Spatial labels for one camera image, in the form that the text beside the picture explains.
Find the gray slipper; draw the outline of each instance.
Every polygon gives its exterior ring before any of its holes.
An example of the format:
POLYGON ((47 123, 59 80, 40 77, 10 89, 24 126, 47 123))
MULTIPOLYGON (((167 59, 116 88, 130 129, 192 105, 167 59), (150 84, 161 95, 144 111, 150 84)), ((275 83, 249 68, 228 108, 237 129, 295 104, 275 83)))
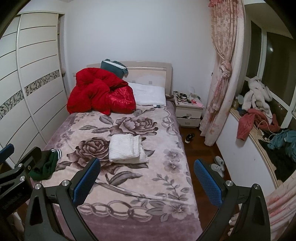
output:
POLYGON ((211 164, 210 167, 211 167, 211 169, 212 169, 213 171, 218 172, 219 175, 220 175, 221 177, 224 177, 224 173, 223 173, 223 171, 222 171, 221 166, 219 166, 219 165, 217 165, 217 164, 211 164))
POLYGON ((217 165, 221 166, 222 171, 225 171, 224 160, 223 160, 221 157, 216 156, 216 157, 214 158, 214 162, 215 162, 217 165))

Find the white nightstand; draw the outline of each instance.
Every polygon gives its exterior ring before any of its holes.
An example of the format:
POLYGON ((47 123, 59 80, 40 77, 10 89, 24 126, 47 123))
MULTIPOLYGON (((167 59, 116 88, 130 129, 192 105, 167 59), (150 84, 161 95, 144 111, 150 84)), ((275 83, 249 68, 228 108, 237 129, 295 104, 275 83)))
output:
POLYGON ((174 99, 179 124, 183 127, 198 127, 203 108, 191 103, 178 102, 176 97, 174 99))

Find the metal pivot bolt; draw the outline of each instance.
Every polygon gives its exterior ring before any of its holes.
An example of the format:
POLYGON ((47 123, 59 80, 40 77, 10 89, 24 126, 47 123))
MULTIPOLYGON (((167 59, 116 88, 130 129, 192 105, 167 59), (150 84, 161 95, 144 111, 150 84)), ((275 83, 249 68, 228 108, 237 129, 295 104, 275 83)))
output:
POLYGON ((256 184, 256 183, 254 184, 254 188, 257 189, 257 190, 260 190, 261 189, 260 185, 259 184, 256 184))
POLYGON ((227 186, 232 187, 233 186, 233 182, 232 181, 226 181, 225 182, 227 186))
POLYGON ((69 183, 70 183, 69 180, 63 180, 63 181, 62 181, 62 185, 63 185, 63 186, 68 186, 69 183))
POLYGON ((41 184, 40 183, 36 184, 34 188, 37 189, 37 190, 40 189, 41 188, 41 184))

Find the pink curtain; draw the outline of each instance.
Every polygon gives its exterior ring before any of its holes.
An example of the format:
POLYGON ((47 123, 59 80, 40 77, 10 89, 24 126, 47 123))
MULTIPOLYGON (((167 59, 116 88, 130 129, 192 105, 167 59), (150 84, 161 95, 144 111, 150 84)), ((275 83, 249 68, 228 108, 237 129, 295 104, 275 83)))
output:
MULTIPOLYGON (((271 241, 276 241, 296 213, 296 171, 265 199, 269 214, 271 241)), ((237 217, 236 214, 231 218, 230 225, 235 225, 237 217)))
POLYGON ((205 144, 212 146, 229 115, 237 88, 244 42, 244 5, 242 0, 210 0, 209 7, 212 40, 218 56, 200 130, 205 144))

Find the bed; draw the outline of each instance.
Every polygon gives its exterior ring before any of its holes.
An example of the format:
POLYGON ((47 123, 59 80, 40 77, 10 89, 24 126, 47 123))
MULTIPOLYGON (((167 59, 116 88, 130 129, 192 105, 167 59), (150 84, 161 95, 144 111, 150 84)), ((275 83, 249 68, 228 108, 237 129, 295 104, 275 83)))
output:
MULTIPOLYGON (((122 62, 124 80, 162 86, 170 93, 172 67, 158 62, 122 62)), ((87 67, 100 67, 100 64, 87 67)), ((191 177, 174 107, 138 106, 131 115, 97 111, 71 114, 45 147, 62 158, 44 186, 60 184, 83 169, 92 157, 101 160, 85 203, 78 207, 100 241, 193 241, 202 233, 191 177), (110 136, 140 135, 148 163, 121 164, 108 159, 110 136)), ((55 210, 65 235, 73 239, 61 210, 55 210)))

